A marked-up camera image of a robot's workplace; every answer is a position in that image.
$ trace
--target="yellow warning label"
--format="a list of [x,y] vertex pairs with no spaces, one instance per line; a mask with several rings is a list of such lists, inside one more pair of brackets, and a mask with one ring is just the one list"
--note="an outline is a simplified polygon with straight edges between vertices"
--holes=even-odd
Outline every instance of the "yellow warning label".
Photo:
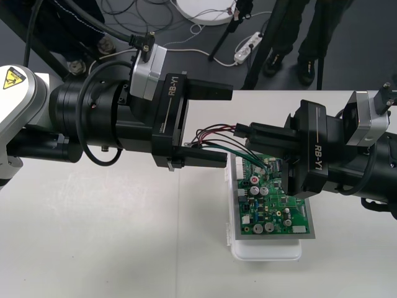
[[11,88],[15,85],[18,85],[26,80],[26,77],[17,71],[15,68],[10,67],[7,71],[6,80],[4,81],[3,89]]

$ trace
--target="black shoe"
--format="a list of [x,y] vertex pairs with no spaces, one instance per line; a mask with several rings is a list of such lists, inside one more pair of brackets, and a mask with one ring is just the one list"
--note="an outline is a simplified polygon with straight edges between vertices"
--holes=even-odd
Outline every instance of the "black shoe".
[[265,76],[272,77],[281,69],[281,62],[285,56],[272,52],[266,59],[262,72]]
[[298,61],[297,75],[302,85],[311,85],[316,76],[314,61]]

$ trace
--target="wire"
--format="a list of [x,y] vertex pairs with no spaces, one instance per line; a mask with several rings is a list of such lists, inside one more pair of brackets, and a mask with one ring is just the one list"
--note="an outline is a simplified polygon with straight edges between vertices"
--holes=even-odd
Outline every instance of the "wire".
[[98,29],[101,29],[102,31],[108,33],[109,35],[111,35],[117,39],[123,40],[124,42],[131,41],[131,37],[129,35],[123,34],[119,31],[114,30],[113,28],[110,28],[110,27],[106,26],[105,24],[101,23],[95,17],[91,16],[85,10],[81,9],[72,0],[64,0],[64,2],[67,3],[67,5],[70,6],[75,12],[77,12],[84,20],[86,20],[93,26],[97,27]]
[[[208,54],[207,52],[198,50],[196,48],[178,48],[178,49],[176,49],[176,48],[168,48],[167,51],[170,51],[170,52],[197,52],[197,53],[204,54],[206,56],[210,56],[210,54]],[[232,66],[236,66],[237,65],[237,62],[234,62],[233,64],[224,64],[224,63],[222,63],[221,61],[219,61],[216,58],[214,58],[214,60],[216,62],[218,62],[220,65],[224,66],[224,67],[232,67]]]
[[100,6],[101,6],[102,10],[104,11],[104,13],[106,13],[106,14],[108,14],[110,16],[117,16],[119,14],[123,14],[124,12],[128,11],[132,7],[132,5],[134,5],[135,2],[136,2],[136,0],[132,0],[131,4],[128,5],[127,8],[125,8],[125,9],[123,9],[121,11],[106,11],[104,9],[104,0],[100,0]]
[[224,146],[221,146],[221,145],[206,145],[206,146],[203,147],[203,149],[206,149],[206,148],[221,149],[221,150],[230,152],[230,153],[232,153],[234,155],[240,156],[240,157],[244,158],[245,160],[248,160],[249,162],[251,162],[252,164],[254,164],[254,165],[256,165],[256,166],[258,166],[260,168],[263,167],[262,165],[259,165],[256,160],[253,160],[249,155],[245,155],[245,154],[243,154],[241,152],[238,152],[236,150],[230,149],[228,147],[224,147]]
[[348,190],[344,190],[343,188],[336,189],[337,191],[339,191],[340,194],[344,196],[350,196],[352,194],[355,194],[356,192],[359,192],[361,189],[363,189],[363,187],[365,187],[365,185],[371,178],[373,168],[375,167],[375,163],[377,161],[377,151],[378,143],[375,142],[375,144],[370,147],[370,156],[368,158],[367,166],[365,167],[364,175],[361,177],[360,181]]
[[[121,51],[121,52],[117,52],[117,53],[113,53],[113,54],[110,54],[110,55],[102,56],[102,57],[99,57],[99,60],[102,60],[102,59],[105,59],[105,58],[110,58],[110,57],[117,56],[117,55],[124,54],[124,53],[128,53],[128,52],[136,52],[136,49],[135,48],[134,49],[129,48],[128,50],[124,50],[124,51]],[[91,73],[92,67],[96,63],[97,63],[96,60],[91,63],[91,65],[90,65],[90,67],[88,69],[88,74]]]
[[38,12],[43,4],[44,0],[37,0],[32,11],[32,15],[29,19],[29,25],[27,28],[27,35],[26,35],[26,45],[25,45],[25,55],[24,55],[24,66],[29,66],[30,60],[30,49],[32,48],[32,40],[33,40],[33,32],[35,30],[35,24],[38,17]]
[[81,125],[82,122],[82,109],[83,109],[83,101],[84,97],[86,95],[86,92],[88,90],[89,85],[92,83],[92,81],[95,79],[95,77],[102,72],[104,69],[109,68],[111,66],[116,66],[116,65],[121,65],[121,66],[126,66],[128,68],[131,68],[131,63],[125,62],[125,61],[109,61],[106,62],[102,65],[100,65],[98,68],[96,68],[84,81],[83,85],[81,86],[81,90],[79,92],[79,96],[77,99],[77,104],[76,104],[76,130],[77,130],[77,136],[79,139],[79,142],[83,148],[83,151],[85,154],[88,156],[88,158],[94,162],[95,164],[99,166],[111,166],[116,163],[116,161],[120,158],[120,155],[122,154],[122,149],[118,148],[117,153],[115,157],[110,160],[110,161],[101,161],[98,160],[90,151],[87,145],[87,140],[86,137],[84,136],[84,131]]

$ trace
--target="capacitor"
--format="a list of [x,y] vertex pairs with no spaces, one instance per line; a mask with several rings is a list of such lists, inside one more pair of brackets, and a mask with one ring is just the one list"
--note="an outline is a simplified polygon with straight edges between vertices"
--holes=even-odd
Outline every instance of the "capacitor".
[[271,233],[274,231],[274,224],[272,222],[265,223],[265,231]]
[[286,220],[284,220],[284,225],[285,225],[286,227],[291,227],[292,221],[291,221],[290,219],[286,219]]
[[257,186],[253,186],[249,189],[249,193],[253,196],[256,196],[257,194],[259,194],[259,188]]
[[261,196],[267,196],[269,194],[269,189],[267,187],[261,187],[259,193],[261,194]]
[[257,185],[259,183],[259,178],[257,176],[252,176],[249,178],[249,182],[251,182],[253,185]]
[[263,226],[257,223],[252,229],[252,231],[254,231],[255,234],[261,234],[263,233]]

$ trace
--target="white round base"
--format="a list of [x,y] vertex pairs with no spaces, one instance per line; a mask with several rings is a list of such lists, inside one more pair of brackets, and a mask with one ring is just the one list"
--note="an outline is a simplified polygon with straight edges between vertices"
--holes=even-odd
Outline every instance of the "white round base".
[[230,22],[231,16],[227,12],[220,12],[232,6],[233,0],[177,0],[179,12],[193,23],[206,26],[221,25]]

